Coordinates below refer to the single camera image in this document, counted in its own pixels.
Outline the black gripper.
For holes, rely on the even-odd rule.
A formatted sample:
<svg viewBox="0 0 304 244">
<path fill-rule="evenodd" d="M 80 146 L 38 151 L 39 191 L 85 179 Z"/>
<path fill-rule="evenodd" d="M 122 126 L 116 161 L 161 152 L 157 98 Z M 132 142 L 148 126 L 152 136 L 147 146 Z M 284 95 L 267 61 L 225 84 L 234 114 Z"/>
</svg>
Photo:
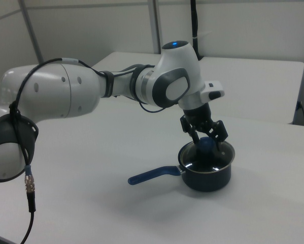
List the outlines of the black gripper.
<svg viewBox="0 0 304 244">
<path fill-rule="evenodd" d="M 183 112 L 184 115 L 180 118 L 182 130 L 189 134 L 193 143 L 199 143 L 196 130 L 206 130 L 206 134 L 215 141 L 217 150 L 220 150 L 220 144 L 228 137 L 228 133 L 222 120 L 212 121 L 209 104 L 205 103 L 198 108 L 183 110 Z"/>
</svg>

